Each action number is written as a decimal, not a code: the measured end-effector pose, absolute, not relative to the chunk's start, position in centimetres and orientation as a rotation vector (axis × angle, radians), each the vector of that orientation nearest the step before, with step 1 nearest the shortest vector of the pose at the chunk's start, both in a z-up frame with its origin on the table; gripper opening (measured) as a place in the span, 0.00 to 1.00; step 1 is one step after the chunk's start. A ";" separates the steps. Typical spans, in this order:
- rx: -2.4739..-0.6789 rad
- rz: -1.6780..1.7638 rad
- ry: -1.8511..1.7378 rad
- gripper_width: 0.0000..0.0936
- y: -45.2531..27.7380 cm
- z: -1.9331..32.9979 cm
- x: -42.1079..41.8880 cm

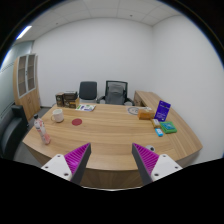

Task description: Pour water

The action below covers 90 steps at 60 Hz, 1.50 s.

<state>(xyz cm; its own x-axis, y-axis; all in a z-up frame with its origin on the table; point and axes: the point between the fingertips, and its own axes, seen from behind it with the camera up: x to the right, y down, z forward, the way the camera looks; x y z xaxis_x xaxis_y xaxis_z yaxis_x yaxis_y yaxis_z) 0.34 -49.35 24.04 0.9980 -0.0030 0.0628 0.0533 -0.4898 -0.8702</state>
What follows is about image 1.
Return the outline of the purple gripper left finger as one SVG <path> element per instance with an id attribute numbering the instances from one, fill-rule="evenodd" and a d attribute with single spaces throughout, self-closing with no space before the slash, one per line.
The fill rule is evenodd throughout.
<path id="1" fill-rule="evenodd" d="M 56 154 L 42 169 L 79 185 L 90 155 L 91 144 L 87 143 L 66 155 Z"/>

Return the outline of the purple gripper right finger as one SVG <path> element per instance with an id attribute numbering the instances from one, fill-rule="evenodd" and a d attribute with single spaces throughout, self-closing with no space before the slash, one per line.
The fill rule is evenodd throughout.
<path id="1" fill-rule="evenodd" d="M 132 144 L 132 154 L 143 185 L 148 185 L 182 169 L 167 154 L 158 155 L 136 143 Z"/>

